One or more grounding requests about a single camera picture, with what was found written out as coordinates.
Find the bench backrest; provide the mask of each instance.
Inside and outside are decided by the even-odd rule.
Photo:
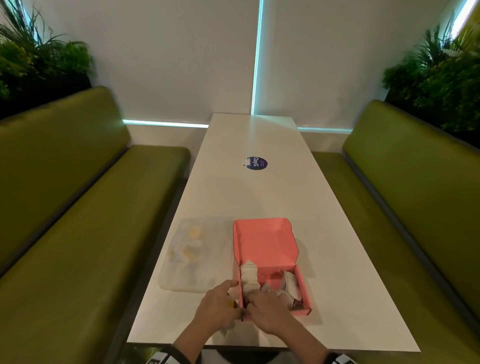
[[[378,100],[344,151],[480,317],[479,151]]]
[[[105,87],[0,121],[0,277],[129,140]]]

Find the person's left hand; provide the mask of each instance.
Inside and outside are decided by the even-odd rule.
[[[202,298],[195,312],[196,323],[213,335],[218,330],[227,329],[233,320],[243,316],[243,309],[233,307],[233,299],[228,297],[227,291],[238,285],[237,280],[226,280],[209,290]]]

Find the hand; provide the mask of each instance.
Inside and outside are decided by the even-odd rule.
[[[240,307],[233,308],[234,300],[227,294],[229,288],[237,285],[237,280],[226,280],[202,298],[193,321],[206,329],[210,336],[221,328],[227,329],[233,320],[242,318],[243,310]]]
[[[256,291],[247,297],[247,311],[260,330],[281,338],[285,330],[297,324],[285,300],[285,295],[277,296],[274,291]]]

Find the white table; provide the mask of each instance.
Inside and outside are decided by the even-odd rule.
[[[253,156],[267,168],[246,169]],[[213,115],[128,342],[173,343],[193,318],[202,295],[160,289],[158,275],[180,219],[203,216],[290,220],[313,304],[299,321],[326,347],[419,351],[293,120],[230,114]],[[207,345],[285,347],[252,322]]]

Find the sleeve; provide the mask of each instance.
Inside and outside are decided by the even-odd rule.
[[[191,364],[177,348],[169,346],[156,352],[146,364]]]
[[[324,364],[357,364],[345,354],[331,352],[324,361]]]

